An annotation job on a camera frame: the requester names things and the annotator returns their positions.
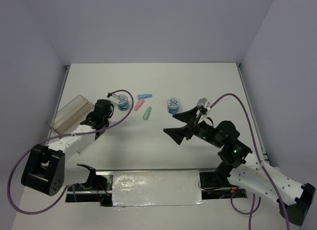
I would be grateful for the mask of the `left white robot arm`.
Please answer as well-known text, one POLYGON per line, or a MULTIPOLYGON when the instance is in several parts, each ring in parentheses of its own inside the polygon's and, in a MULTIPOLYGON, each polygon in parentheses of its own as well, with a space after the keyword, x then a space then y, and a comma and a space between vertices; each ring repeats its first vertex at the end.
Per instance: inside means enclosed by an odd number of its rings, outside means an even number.
POLYGON ((87 164, 66 167, 66 162, 74 155, 98 139, 109 126, 117 101, 99 99, 84 121, 67 137, 48 145, 35 145, 28 157, 21 183, 23 186, 49 196, 67 185, 80 184, 91 190, 97 184, 96 169, 87 164))

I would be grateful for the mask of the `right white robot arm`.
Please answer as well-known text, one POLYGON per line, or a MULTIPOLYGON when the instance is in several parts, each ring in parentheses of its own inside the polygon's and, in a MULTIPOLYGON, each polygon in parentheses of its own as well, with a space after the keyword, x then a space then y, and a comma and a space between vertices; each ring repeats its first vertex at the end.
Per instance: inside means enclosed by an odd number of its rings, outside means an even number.
POLYGON ((220 149, 221 163, 215 170, 216 186, 228 184, 244 188, 259 197, 277 203, 282 217, 302 226, 313 202, 315 187, 301 184, 279 172, 239 139, 240 133, 231 121, 222 121, 216 127, 203 120, 206 109, 197 107, 173 118, 184 122, 181 128, 165 128, 163 131, 177 144, 196 136, 220 149))

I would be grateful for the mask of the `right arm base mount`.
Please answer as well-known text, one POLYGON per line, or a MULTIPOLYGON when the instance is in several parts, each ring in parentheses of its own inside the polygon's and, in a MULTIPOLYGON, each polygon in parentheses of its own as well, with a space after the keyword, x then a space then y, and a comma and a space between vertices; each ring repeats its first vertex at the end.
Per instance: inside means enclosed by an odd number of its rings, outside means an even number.
POLYGON ((221 176, 215 172, 199 172, 198 186, 201 189, 202 200, 246 198, 243 188, 221 180, 221 176))

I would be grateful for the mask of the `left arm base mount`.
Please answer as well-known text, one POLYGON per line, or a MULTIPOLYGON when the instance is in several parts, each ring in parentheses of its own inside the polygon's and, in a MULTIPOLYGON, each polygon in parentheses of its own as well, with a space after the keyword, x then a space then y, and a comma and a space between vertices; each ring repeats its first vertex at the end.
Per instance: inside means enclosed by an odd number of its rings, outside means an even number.
POLYGON ((64 183, 66 199, 73 202, 97 202, 100 206, 112 206, 112 171, 97 171, 86 164, 66 168, 64 183))

